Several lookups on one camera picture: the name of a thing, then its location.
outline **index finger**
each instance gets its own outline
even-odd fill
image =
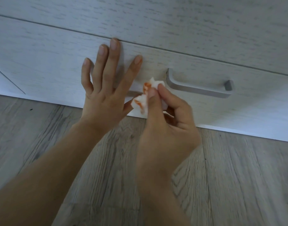
[[[125,98],[127,92],[129,91],[131,84],[133,83],[135,77],[140,71],[141,65],[143,62],[143,58],[141,55],[135,57],[133,62],[130,64],[126,74],[124,75],[123,79],[119,83],[115,91],[115,95],[119,98]]]
[[[177,122],[183,124],[190,124],[194,122],[192,109],[187,102],[172,94],[162,84],[158,85],[158,91],[161,95],[161,98],[168,104],[168,106],[174,109]]]

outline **person's left hand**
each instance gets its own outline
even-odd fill
[[[119,58],[120,43],[113,38],[110,41],[110,48],[104,44],[100,45],[92,72],[93,63],[89,58],[85,58],[82,65],[81,83],[86,97],[79,123],[89,125],[101,136],[114,128],[132,110],[131,101],[124,104],[124,100],[140,70],[142,56],[135,57],[119,86],[114,89],[113,83]]]

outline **gray wood floor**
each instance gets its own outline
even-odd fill
[[[81,109],[0,96],[0,188],[55,144]],[[53,223],[143,225],[135,183],[145,120],[125,118],[84,163]],[[287,225],[288,143],[200,129],[203,144],[175,171],[193,225]]]

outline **silver handle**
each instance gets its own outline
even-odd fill
[[[235,86],[232,80],[228,80],[224,83],[225,89],[213,89],[209,87],[178,82],[173,79],[173,70],[171,68],[168,68],[166,72],[166,82],[168,86],[172,89],[191,93],[198,93],[216,98],[228,98],[235,91]]]

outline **skin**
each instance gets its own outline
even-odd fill
[[[114,77],[120,43],[101,45],[93,71],[86,58],[81,82],[86,92],[82,117],[69,133],[0,190],[0,225],[51,225],[72,182],[100,139],[131,110],[125,96],[142,65],[132,61],[117,89]],[[165,87],[148,92],[149,111],[137,155],[137,186],[146,225],[190,225],[171,189],[171,175],[200,144],[191,107]],[[161,99],[169,105],[164,114]]]

